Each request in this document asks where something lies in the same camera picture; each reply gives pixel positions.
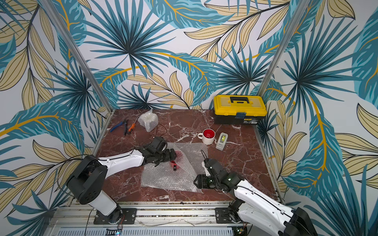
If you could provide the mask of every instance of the toolbox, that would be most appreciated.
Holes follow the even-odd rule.
[[[217,95],[214,97],[215,124],[256,125],[267,114],[260,96]]]

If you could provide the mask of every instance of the pliers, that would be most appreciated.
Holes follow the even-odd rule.
[[[123,135],[125,136],[127,134],[127,122],[129,120],[126,120],[124,119],[123,121],[121,121],[120,123],[116,124],[115,126],[113,126],[110,131],[113,132],[116,128],[120,127],[121,125],[125,124],[125,131],[123,133]]]

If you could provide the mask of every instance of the marble table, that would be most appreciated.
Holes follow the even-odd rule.
[[[123,128],[109,132],[109,128],[124,119],[129,119],[129,126],[146,110],[116,110],[112,116],[108,130],[101,142],[97,157],[113,156],[128,152],[133,147],[152,141],[155,130],[147,133],[138,122],[131,135],[124,136]],[[197,134],[205,128],[216,131],[216,138],[221,132],[227,133],[227,145],[223,151],[217,150],[215,144],[208,146],[209,158],[217,159],[224,168],[244,176],[257,189],[274,197],[274,188],[264,163],[264,159],[251,126],[216,125],[214,113],[211,110],[154,110],[159,117],[159,123],[168,132],[162,137],[167,142],[201,142]],[[164,190],[141,187],[143,166],[118,172],[104,182],[103,190],[114,200],[130,201],[224,201],[233,200],[229,194],[218,193],[215,190],[202,190],[203,193],[188,191]]]

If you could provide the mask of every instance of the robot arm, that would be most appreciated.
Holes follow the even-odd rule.
[[[273,236],[317,236],[308,214],[301,208],[293,210],[276,202],[237,173],[228,173],[215,159],[206,158],[202,166],[206,174],[195,179],[198,188],[217,188],[236,197],[228,207],[231,221],[254,224]]]
[[[102,190],[104,180],[132,167],[148,163],[157,166],[161,162],[175,160],[175,151],[166,149],[166,145],[163,138],[155,137],[150,144],[127,153],[99,159],[86,156],[69,176],[66,185],[80,204],[89,204],[106,216],[110,223],[116,223],[122,215],[121,208]]]

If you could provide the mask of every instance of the white mug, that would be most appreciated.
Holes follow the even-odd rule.
[[[197,135],[198,138],[202,139],[202,142],[206,145],[210,145],[214,142],[215,131],[212,129],[205,129],[202,133]]]

